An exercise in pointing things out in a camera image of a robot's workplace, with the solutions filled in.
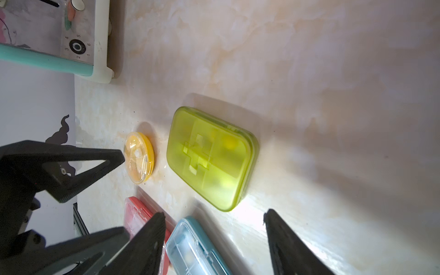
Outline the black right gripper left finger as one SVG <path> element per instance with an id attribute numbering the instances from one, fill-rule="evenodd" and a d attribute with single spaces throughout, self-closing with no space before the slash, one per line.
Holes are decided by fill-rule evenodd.
<path id="1" fill-rule="evenodd" d="M 166 222 L 156 213 L 140 229 L 101 275 L 157 275 L 160 269 Z"/>

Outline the yellow round pillbox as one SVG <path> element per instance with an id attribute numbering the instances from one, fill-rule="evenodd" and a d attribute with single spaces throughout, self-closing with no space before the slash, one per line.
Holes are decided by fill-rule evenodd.
<path id="1" fill-rule="evenodd" d="M 148 137 L 140 132 L 130 133 L 123 154 L 126 171 L 132 182 L 141 184 L 148 180 L 155 166 L 154 149 Z"/>

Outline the olive lid pillbox back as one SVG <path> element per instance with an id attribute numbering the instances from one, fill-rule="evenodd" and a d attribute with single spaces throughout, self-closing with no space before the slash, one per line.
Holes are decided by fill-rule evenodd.
<path id="1" fill-rule="evenodd" d="M 176 110 L 167 163 L 188 186 L 222 212 L 244 196 L 260 145 L 249 131 L 196 108 Z"/>

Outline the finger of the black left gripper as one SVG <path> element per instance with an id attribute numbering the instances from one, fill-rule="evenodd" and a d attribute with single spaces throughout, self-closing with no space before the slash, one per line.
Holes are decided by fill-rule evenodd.
<path id="1" fill-rule="evenodd" d="M 66 171 L 61 164 L 102 161 L 80 174 Z M 65 203 L 123 164 L 120 150 L 81 148 L 25 140 L 1 147 L 1 167 L 29 183 L 35 191 L 46 190 Z"/>
<path id="2" fill-rule="evenodd" d="M 77 262 L 74 275 L 95 275 L 129 241 L 124 227 L 103 230 L 1 260 L 2 275 L 53 275 Z"/>

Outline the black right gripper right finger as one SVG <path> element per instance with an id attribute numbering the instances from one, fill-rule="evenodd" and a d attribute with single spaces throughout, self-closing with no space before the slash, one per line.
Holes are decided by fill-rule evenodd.
<path id="1" fill-rule="evenodd" d="M 333 274 L 275 210 L 269 209 L 264 214 L 264 225 L 275 275 Z"/>

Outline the blue rectangular pillbox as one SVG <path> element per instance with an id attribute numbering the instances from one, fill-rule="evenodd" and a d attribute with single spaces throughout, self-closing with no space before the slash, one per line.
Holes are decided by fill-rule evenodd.
<path id="1" fill-rule="evenodd" d="M 182 218 L 166 242 L 167 256 L 178 275 L 231 275 L 232 272 L 203 227 Z"/>

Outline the red rectangular pillbox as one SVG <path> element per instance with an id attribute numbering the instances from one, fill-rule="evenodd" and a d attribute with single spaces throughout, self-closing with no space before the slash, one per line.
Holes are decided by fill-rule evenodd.
<path id="1" fill-rule="evenodd" d="M 153 215 L 154 213 L 138 198 L 129 197 L 125 199 L 124 227 L 129 232 L 130 240 L 136 236 L 140 229 L 152 218 Z M 171 233 L 166 229 L 159 275 L 168 274 L 170 260 L 166 253 L 166 242 L 170 236 Z"/>

